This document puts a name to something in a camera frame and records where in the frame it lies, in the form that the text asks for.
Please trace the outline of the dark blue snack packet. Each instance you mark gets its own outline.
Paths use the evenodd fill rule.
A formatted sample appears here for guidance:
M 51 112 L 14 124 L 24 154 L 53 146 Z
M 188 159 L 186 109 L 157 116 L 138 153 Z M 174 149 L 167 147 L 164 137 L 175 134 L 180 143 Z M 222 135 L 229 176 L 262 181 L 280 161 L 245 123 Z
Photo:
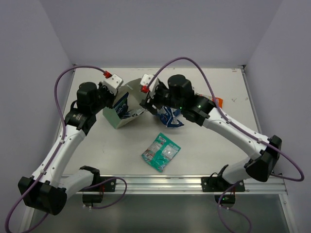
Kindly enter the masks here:
M 126 92 L 113 106 L 119 118 L 122 118 L 128 111 L 128 96 L 129 92 Z

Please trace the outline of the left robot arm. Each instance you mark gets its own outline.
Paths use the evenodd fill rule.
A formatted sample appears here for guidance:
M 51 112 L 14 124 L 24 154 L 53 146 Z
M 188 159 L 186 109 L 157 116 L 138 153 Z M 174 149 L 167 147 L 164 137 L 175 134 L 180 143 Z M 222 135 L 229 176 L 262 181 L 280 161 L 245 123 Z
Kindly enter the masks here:
M 112 107 L 116 95 L 103 83 L 85 82 L 79 85 L 76 96 L 65 117 L 65 127 L 41 166 L 31 177 L 22 177 L 18 182 L 26 206 L 54 216 L 76 192 L 102 190 L 100 171 L 90 166 L 82 166 L 64 180 L 61 177 L 73 153 L 96 122 L 96 114 L 105 107 Z

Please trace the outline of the green paper gift bag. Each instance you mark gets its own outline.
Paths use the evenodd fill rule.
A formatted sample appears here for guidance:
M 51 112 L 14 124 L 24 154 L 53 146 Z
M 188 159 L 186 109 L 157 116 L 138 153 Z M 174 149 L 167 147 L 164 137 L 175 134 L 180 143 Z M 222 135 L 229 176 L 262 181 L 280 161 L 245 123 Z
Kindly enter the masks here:
M 113 106 L 126 92 L 129 92 L 128 111 L 132 109 L 142 108 L 140 106 L 140 102 L 145 98 L 145 94 L 140 91 L 140 79 L 129 81 L 125 85 L 121 86 L 113 103 Z M 110 109 L 107 107 L 103 109 L 103 116 L 107 119 L 107 121 L 112 125 L 114 129 L 119 129 L 120 127 L 139 117 L 136 116 L 128 119 L 121 119 L 118 117 L 117 113 L 113 108 Z

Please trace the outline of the blue white snack packet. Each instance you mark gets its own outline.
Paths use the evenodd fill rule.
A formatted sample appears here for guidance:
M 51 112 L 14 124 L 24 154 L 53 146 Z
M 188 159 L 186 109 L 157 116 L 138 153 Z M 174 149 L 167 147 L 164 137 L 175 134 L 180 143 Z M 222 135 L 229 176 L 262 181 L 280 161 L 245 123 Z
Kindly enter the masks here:
M 167 128 L 179 128 L 184 126 L 184 124 L 177 118 L 180 114 L 180 109 L 162 106 L 157 110 L 156 116 Z
M 139 108 L 139 109 L 132 109 L 128 112 L 126 112 L 121 119 L 128 119 L 128 118 L 132 118 L 132 117 L 137 117 L 140 116 L 141 114 L 143 114 L 145 112 L 145 109 L 143 108 Z

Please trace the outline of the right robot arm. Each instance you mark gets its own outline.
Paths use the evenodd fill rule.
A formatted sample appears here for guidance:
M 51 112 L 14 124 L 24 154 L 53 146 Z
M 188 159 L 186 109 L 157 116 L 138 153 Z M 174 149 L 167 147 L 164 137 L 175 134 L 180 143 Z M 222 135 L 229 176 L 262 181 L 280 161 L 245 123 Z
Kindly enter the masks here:
M 141 91 L 147 93 L 141 106 L 153 115 L 162 106 L 179 109 L 186 120 L 220 134 L 247 154 L 246 159 L 221 169 L 216 179 L 219 189 L 226 191 L 234 183 L 249 178 L 259 182 L 268 180 L 279 159 L 281 138 L 264 136 L 227 114 L 220 114 L 216 103 L 195 93 L 190 80 L 183 75 L 173 75 L 164 84 L 145 74 L 140 85 Z

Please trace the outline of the green snack packet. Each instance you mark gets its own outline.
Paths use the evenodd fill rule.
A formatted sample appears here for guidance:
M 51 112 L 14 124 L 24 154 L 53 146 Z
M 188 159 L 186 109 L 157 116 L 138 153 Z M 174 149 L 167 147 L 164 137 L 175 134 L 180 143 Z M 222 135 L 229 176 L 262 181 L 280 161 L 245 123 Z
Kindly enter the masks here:
M 163 133 L 142 153 L 143 160 L 158 172 L 163 172 L 181 148 Z

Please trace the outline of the orange snack packet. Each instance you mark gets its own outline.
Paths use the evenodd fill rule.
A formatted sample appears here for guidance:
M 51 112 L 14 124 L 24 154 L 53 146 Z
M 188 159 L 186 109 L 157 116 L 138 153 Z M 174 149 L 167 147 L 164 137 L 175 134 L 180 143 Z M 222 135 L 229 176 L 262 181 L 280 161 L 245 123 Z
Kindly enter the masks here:
M 220 108 L 223 107 L 223 99 L 222 98 L 219 98 L 219 97 L 216 97 L 214 98 L 213 96 L 210 96 L 210 95 L 203 95 L 203 94 L 198 94 L 199 96 L 203 96 L 203 97 L 206 97 L 208 98 L 209 100 L 215 102 L 216 104 L 218 104 L 218 106 Z

